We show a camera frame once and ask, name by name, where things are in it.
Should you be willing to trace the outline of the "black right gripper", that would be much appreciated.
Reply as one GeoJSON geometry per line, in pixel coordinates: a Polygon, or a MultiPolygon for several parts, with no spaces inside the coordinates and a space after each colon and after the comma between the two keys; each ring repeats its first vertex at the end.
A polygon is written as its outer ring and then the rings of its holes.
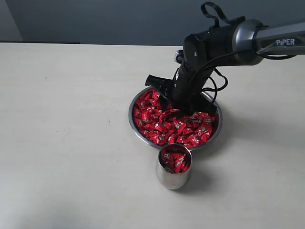
{"type": "Polygon", "coordinates": [[[217,111],[213,102],[209,101],[202,93],[191,95],[190,92],[180,92],[174,87],[173,80],[148,75],[145,86],[151,86],[159,92],[158,100],[162,111],[172,108],[180,110],[185,115],[193,115],[195,112],[205,112],[214,115],[217,111]]]}

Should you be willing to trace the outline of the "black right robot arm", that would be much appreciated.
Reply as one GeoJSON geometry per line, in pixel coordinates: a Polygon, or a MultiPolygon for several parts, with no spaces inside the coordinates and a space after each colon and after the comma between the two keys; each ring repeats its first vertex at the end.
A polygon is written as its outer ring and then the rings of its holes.
{"type": "Polygon", "coordinates": [[[204,87],[217,67],[253,66],[263,59],[289,59],[304,53],[304,21],[269,27],[258,20],[246,20],[190,34],[176,55],[180,67],[173,79],[149,75],[145,85],[159,92],[163,108],[171,104],[186,115],[213,115],[217,108],[202,93],[224,89],[204,87]]]}

